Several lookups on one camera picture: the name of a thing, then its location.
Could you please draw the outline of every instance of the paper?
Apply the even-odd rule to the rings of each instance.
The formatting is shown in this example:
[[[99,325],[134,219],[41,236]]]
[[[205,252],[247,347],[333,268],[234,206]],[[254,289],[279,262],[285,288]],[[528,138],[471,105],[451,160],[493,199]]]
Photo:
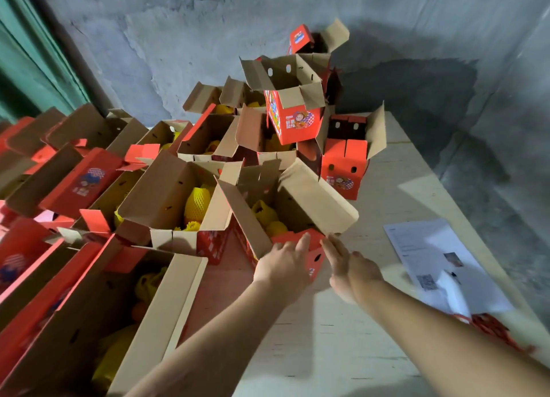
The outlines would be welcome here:
[[[446,313],[456,311],[461,294],[471,314],[501,313],[514,306],[458,239],[445,219],[385,225],[403,266],[419,289],[422,302]],[[450,275],[459,286],[445,280]]]

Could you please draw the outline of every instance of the table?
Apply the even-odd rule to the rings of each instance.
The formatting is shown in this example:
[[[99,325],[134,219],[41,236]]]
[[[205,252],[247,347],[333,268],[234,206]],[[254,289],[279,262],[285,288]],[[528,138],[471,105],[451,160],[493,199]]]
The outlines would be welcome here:
[[[343,240],[376,261],[384,278],[402,291],[416,291],[383,225],[443,217],[509,297],[516,310],[497,315],[520,345],[537,347],[535,358],[550,366],[550,335],[492,256],[458,206],[409,141],[386,114],[388,147],[376,155],[352,202],[359,221]],[[208,267],[186,333],[192,334],[229,305],[251,282],[252,270],[230,240],[218,267]],[[393,340],[358,307],[329,288],[327,261],[299,301],[287,308],[267,334],[235,396],[392,397],[435,395]]]

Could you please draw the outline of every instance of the finger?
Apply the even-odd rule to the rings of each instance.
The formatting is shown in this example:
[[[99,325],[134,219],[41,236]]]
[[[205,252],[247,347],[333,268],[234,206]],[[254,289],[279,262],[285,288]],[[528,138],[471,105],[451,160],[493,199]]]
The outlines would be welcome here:
[[[340,255],[342,255],[343,258],[349,258],[349,251],[347,250],[347,248],[344,246],[342,241],[336,235],[329,234],[328,238],[332,242],[332,244],[334,245],[334,247],[336,248],[338,253]]]
[[[296,249],[296,243],[291,241],[285,242],[283,249],[288,252],[294,252]]]
[[[338,275],[345,272],[342,268],[344,265],[344,258],[342,258],[340,253],[336,250],[334,244],[330,240],[323,239],[321,240],[321,247],[323,248],[323,251],[325,251],[325,255],[327,256],[327,259],[331,264],[332,273]]]
[[[296,244],[296,256],[300,259],[305,259],[307,253],[309,252],[309,245],[310,245],[311,235],[309,233],[305,233],[298,243]]]

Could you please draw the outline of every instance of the person's left hand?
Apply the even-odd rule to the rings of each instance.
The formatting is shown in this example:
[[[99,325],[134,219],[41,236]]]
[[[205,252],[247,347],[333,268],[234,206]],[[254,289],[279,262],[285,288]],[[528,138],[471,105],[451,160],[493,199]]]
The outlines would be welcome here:
[[[271,252],[258,260],[254,282],[268,285],[285,300],[286,305],[295,302],[310,283],[305,264],[310,238],[306,233],[298,243],[273,245]]]

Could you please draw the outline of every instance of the colorful printed graphic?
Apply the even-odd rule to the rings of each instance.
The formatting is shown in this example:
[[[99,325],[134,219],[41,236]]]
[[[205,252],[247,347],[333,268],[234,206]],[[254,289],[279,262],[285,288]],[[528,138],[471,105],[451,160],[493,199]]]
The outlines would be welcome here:
[[[306,127],[310,127],[313,124],[314,120],[315,117],[311,112],[296,112],[293,116],[286,117],[286,128],[305,129]]]
[[[72,189],[72,192],[86,197],[90,189],[98,185],[103,177],[105,177],[105,171],[100,168],[90,168],[86,174],[80,176],[78,185]]]
[[[18,253],[4,260],[0,268],[0,291],[3,291],[22,274],[27,267],[24,255]]]
[[[277,135],[280,136],[280,122],[279,113],[277,112],[277,103],[275,101],[275,91],[265,91],[265,96],[267,100],[267,112],[269,113],[271,121],[275,126]]]
[[[351,178],[331,177],[327,175],[327,182],[334,188],[342,190],[350,190],[353,188],[353,180]]]
[[[305,38],[304,32],[299,31],[294,35],[294,43],[299,44]]]

